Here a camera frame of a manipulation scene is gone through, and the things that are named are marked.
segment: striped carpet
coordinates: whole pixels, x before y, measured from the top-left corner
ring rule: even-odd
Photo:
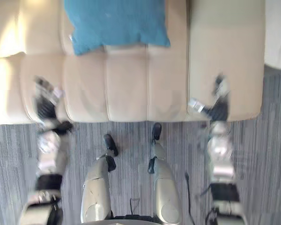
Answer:
[[[70,163],[62,194],[64,224],[80,224],[82,183],[95,157],[104,147],[102,135],[110,133],[119,146],[117,169],[110,174],[111,202],[115,215],[152,215],[152,177],[147,174],[152,122],[75,124],[71,135]],[[184,172],[191,180],[192,215],[202,225],[210,209],[211,196],[200,201],[194,195],[208,186],[204,154],[199,143],[200,122],[163,123],[161,142],[177,179],[182,199],[184,224],[187,191]],[[281,72],[266,68],[263,108],[254,120],[231,123],[241,200],[250,225],[281,225]],[[0,225],[17,224],[27,193],[34,185],[36,169],[36,127],[0,126]]]

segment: metallic robot limb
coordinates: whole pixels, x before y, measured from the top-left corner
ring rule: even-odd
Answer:
[[[105,135],[104,140],[107,151],[89,168],[83,184],[81,223],[111,217],[108,172],[116,168],[113,157],[118,155],[118,150],[110,135]]]
[[[246,217],[236,184],[234,166],[230,160],[232,142],[227,119],[229,115],[229,89],[227,80],[219,76],[215,82],[215,100],[212,108],[207,108],[196,99],[189,106],[204,113],[211,119],[207,144],[207,168],[210,176],[210,188],[213,197],[215,218],[206,218],[212,225],[247,225]]]
[[[158,142],[161,124],[154,125],[152,148],[154,157],[150,160],[148,172],[154,174],[154,216],[161,224],[182,224],[182,209],[170,166],[165,161],[166,154]]]
[[[37,78],[35,105],[41,120],[38,137],[37,181],[34,192],[22,210],[20,225],[59,225],[62,222],[60,186],[68,156],[68,131],[72,124],[59,122],[55,107],[62,96],[46,80]]]

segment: black cable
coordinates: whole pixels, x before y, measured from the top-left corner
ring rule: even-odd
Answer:
[[[132,212],[132,198],[130,198],[130,212],[131,212],[131,215],[133,215],[133,212]]]
[[[212,209],[207,213],[207,216],[205,217],[205,225],[207,225],[208,219],[209,219],[211,213],[213,213],[214,211],[215,211],[215,209],[212,208]]]
[[[192,224],[193,225],[196,225],[195,224],[195,221],[191,215],[191,192],[190,192],[190,189],[189,189],[189,175],[187,172],[185,172],[185,180],[186,180],[186,184],[187,184],[187,194],[188,194],[188,214],[192,220]]]
[[[206,194],[208,193],[210,187],[211,187],[211,186],[209,185],[209,186],[208,186],[204,191],[202,191],[201,194],[199,194],[198,196],[199,196],[199,197],[202,197],[202,196],[206,195]]]

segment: teal cushion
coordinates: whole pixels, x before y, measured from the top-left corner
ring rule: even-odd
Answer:
[[[77,55],[101,45],[170,46],[164,0],[65,0]]]

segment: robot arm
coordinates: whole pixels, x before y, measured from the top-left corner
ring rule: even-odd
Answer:
[[[199,113],[211,119],[208,132],[207,166],[210,176],[210,189],[213,197],[213,209],[216,216],[209,220],[211,225],[247,225],[246,217],[236,184],[234,166],[230,160],[232,142],[227,119],[229,115],[229,88],[226,79],[219,76],[215,82],[215,105],[207,108],[196,99],[189,105]]]
[[[60,186],[68,161],[68,131],[72,124],[56,118],[62,91],[37,79],[36,111],[41,120],[38,137],[37,181],[22,210],[19,225],[59,225],[62,222]]]

